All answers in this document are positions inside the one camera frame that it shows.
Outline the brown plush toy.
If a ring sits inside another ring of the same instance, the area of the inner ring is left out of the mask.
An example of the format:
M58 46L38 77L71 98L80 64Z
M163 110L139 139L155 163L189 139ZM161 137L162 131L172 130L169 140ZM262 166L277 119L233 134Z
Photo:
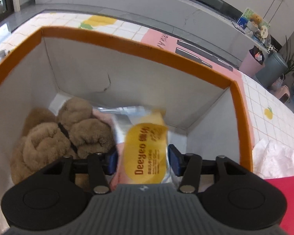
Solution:
M64 156L86 159L115 147L111 126L96 118L88 101L74 97L55 115L36 107L24 121L22 135L10 159L15 185Z

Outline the silver foil snack package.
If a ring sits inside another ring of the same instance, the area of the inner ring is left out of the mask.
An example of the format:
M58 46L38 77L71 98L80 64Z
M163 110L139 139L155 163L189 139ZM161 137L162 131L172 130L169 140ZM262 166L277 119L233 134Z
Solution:
M111 127L116 142L118 164L110 181L112 190L122 184L172 183L163 114L142 106L93 109L95 118Z

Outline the orange white storage box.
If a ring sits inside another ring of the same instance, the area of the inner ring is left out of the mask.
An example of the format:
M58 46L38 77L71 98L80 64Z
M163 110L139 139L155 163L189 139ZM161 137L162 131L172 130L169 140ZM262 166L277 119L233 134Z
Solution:
M25 117L36 106L57 112L70 97L162 109L169 142L182 152L225 155L252 170L239 73L109 34L42 27L0 62L0 201L12 185L9 159ZM7 227L0 209L0 233Z

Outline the white crumpled paper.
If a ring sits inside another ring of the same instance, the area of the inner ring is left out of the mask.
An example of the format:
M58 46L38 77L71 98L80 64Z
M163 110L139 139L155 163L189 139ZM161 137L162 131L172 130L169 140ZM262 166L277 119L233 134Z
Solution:
M260 140L252 150L253 172L262 179L294 176L294 149L274 139Z

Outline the lemon pattern white tablecloth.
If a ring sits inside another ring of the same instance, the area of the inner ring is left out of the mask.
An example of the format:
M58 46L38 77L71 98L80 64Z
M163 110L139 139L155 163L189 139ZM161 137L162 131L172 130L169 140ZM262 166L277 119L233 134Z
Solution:
M210 65L214 70L231 76L242 85L255 143L261 139L274 139L294 149L294 113L287 105L229 62L170 34L107 16L45 11L30 17L16 30L10 30L6 23L3 24L0 27L0 50L12 51L32 33L46 26L94 30L161 47L170 52L178 51L202 64Z

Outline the red Wonderlab cube box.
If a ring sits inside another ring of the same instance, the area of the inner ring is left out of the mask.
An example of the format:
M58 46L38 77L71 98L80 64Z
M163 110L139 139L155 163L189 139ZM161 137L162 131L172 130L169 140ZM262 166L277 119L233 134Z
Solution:
M266 179L266 182L275 186L284 194L287 201L287 209L279 226L287 234L294 234L294 176Z

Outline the pink waste basket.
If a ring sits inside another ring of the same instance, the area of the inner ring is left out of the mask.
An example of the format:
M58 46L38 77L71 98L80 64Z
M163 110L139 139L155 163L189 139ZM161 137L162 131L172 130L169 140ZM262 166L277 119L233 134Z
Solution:
M264 59L263 52L257 46L254 46L245 56L239 67L239 71L252 78L264 68Z

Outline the pink small stool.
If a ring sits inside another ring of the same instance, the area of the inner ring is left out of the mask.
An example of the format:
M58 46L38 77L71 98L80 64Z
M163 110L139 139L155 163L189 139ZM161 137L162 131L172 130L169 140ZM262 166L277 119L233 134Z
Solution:
M286 103L290 98L290 91L288 86L282 85L278 88L273 88L273 95L282 103Z

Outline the grey round trash bin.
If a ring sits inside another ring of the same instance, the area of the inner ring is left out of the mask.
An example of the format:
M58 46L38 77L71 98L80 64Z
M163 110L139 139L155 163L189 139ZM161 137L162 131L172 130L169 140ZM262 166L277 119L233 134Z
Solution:
M264 68L261 69L255 77L264 87L270 87L287 70L287 64L283 56L278 52L272 52L264 60Z

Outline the green potted plant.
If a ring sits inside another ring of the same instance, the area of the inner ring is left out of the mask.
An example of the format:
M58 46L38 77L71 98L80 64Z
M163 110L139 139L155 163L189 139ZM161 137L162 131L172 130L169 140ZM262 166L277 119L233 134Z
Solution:
M284 61L287 65L287 69L284 72L283 76L286 77L287 74L294 72L294 51L292 51L292 45L291 41L285 37L286 43L285 43L285 50L283 52L284 54Z

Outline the small teddy bear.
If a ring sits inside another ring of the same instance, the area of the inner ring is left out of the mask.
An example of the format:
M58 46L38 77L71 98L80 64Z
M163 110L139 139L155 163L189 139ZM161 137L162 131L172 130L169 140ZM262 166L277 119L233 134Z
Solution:
M253 13L251 16L250 16L250 22L257 28L259 28L259 25L260 23L262 22L262 18L261 16L259 16L258 14L256 13Z

